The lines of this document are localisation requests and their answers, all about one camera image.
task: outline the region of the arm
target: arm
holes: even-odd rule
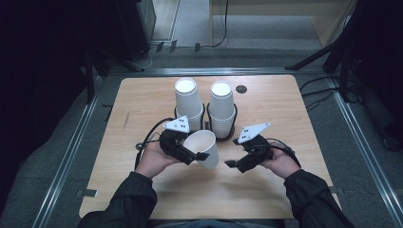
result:
[[[152,178],[176,162],[164,154],[158,142],[151,142],[137,169],[121,183],[107,208],[87,214],[78,227],[145,227],[157,204]]]
[[[282,151],[261,165],[285,179],[287,198],[300,227],[354,227],[344,216],[325,180],[305,172]]]

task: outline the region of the black jacket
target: black jacket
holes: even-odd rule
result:
[[[300,227],[354,227],[341,212],[325,180],[299,170],[284,185]],[[156,204],[152,180],[131,172],[106,210],[88,213],[78,227],[145,227]]]

